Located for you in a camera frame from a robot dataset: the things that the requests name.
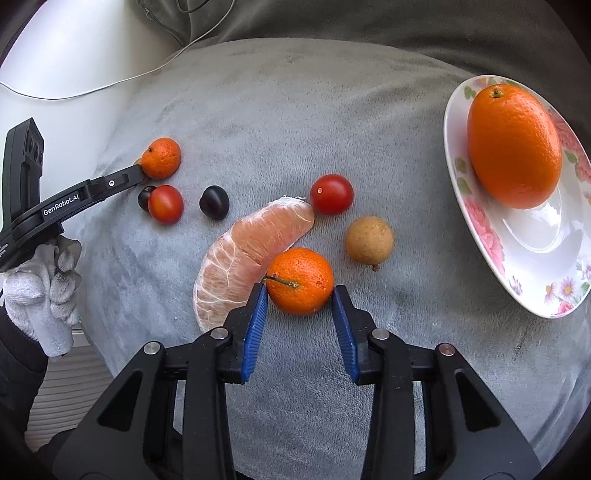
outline floral plate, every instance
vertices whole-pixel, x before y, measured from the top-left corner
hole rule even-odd
[[[534,95],[552,117],[563,149],[558,186],[542,205],[515,210],[478,182],[467,147],[468,111],[487,85],[508,83]],[[513,80],[485,76],[463,82],[450,97],[443,139],[453,189],[482,255],[526,309],[544,318],[568,315],[591,283],[591,164],[562,116],[540,95]]]

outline gray fleece blanket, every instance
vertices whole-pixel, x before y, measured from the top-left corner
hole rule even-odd
[[[253,15],[253,4],[267,2],[239,3],[242,15]],[[467,49],[466,62],[537,89],[588,138],[591,99],[576,92],[591,82],[591,68],[560,21],[541,10],[535,15],[545,29],[508,15],[505,35],[490,30],[482,54]],[[250,24],[241,18],[228,27]],[[496,19],[478,26],[487,30]],[[517,24],[527,31],[520,40]],[[425,45],[425,35],[415,42]],[[461,44],[464,32],[455,38]],[[511,52],[508,61],[499,49]],[[510,298],[478,251],[450,185],[442,139],[447,99],[471,75],[388,46],[270,39],[190,50],[147,79],[97,174],[130,165],[154,138],[175,138],[183,162],[168,182],[185,198],[183,218],[157,225],[138,207],[138,189],[70,220],[83,245],[84,328],[111,371],[149,340],[172,346],[199,335],[193,283],[209,245],[233,221],[284,194],[305,196],[324,173],[341,173],[356,189],[353,207],[318,217],[297,245],[323,254],[378,326],[415,345],[456,345],[546,463],[589,403],[589,303],[561,320],[539,319]],[[219,223],[199,210],[211,184],[230,195],[230,213]],[[360,215],[381,216],[397,233],[396,250],[378,273],[344,252],[345,229]],[[359,478],[371,396],[371,388],[350,384],[327,310],[296,318],[271,306],[255,373],[247,385],[228,388],[236,467],[257,479]],[[420,469],[418,414],[417,427]]]

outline gray fabric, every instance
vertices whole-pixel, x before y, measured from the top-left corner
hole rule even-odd
[[[243,10],[214,41],[261,18],[271,25],[272,11],[259,15],[255,8],[266,4],[239,0]],[[285,14],[285,2],[275,5]],[[472,17],[473,5],[490,8],[462,3]],[[535,14],[497,7],[498,15],[483,11],[480,23],[472,18],[474,43],[460,28],[471,17],[459,15],[461,25],[454,23],[457,8],[437,24],[427,14],[407,15],[408,25],[400,23],[396,35],[406,37],[401,43],[407,48],[415,42],[453,56],[451,63],[464,58],[473,72],[507,74],[530,85],[583,140],[589,138],[584,122],[591,102],[579,92],[590,84],[591,68],[572,38],[543,6]],[[352,21],[351,12],[342,21],[347,18]],[[452,34],[450,25],[459,30]],[[383,26],[378,22],[373,34]],[[305,196],[321,174],[342,173],[356,188],[353,208],[319,217],[298,245],[325,255],[337,282],[379,326],[415,345],[455,344],[546,463],[589,402],[589,304],[563,320],[538,319],[510,298],[478,251],[450,186],[441,128],[449,95],[469,76],[391,47],[276,39],[190,50],[147,79],[97,174],[131,164],[154,138],[175,138],[183,163],[168,183],[185,198],[183,218],[172,227],[157,225],[139,209],[135,191],[70,220],[84,246],[84,327],[111,371],[149,340],[170,346],[199,334],[193,282],[209,245],[234,220],[284,194]],[[211,184],[230,195],[230,214],[220,223],[198,207]],[[350,262],[339,240],[352,219],[368,214],[382,216],[397,233],[395,253],[379,273]],[[257,369],[246,386],[228,388],[228,409],[234,459],[243,473],[359,478],[371,389],[349,384],[328,311],[299,319],[271,307]],[[417,435],[422,443],[421,428]]]
[[[188,8],[201,1],[180,0]],[[186,45],[212,28],[232,0],[211,0],[191,15],[179,12],[174,0],[137,2]],[[584,144],[591,142],[582,110],[574,111],[588,85],[580,76],[588,61],[546,0],[236,0],[224,23],[199,45],[278,37],[389,45],[474,74],[527,79],[583,136]],[[588,120],[589,111],[585,114]]]

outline large orange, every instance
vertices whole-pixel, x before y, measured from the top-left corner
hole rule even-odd
[[[159,138],[150,144],[139,163],[151,179],[167,179],[181,163],[181,147],[172,138]]]
[[[335,285],[327,259],[299,247],[277,255],[265,278],[273,303],[293,315],[318,312],[328,301]]]
[[[560,178],[562,149],[550,115],[513,85],[491,85],[476,95],[468,114],[468,149],[480,182],[509,207],[540,205]]]

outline metal screw head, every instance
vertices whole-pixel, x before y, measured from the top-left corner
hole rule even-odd
[[[224,340],[229,334],[230,332],[224,327],[218,327],[212,330],[211,336],[214,340]]]
[[[154,355],[160,350],[160,344],[158,342],[148,342],[144,345],[144,353],[147,355]]]
[[[390,332],[387,331],[385,328],[376,328],[372,330],[371,336],[374,337],[376,340],[387,340],[390,336]]]
[[[445,356],[452,356],[456,353],[456,347],[454,347],[451,343],[442,343],[439,345],[439,352]]]

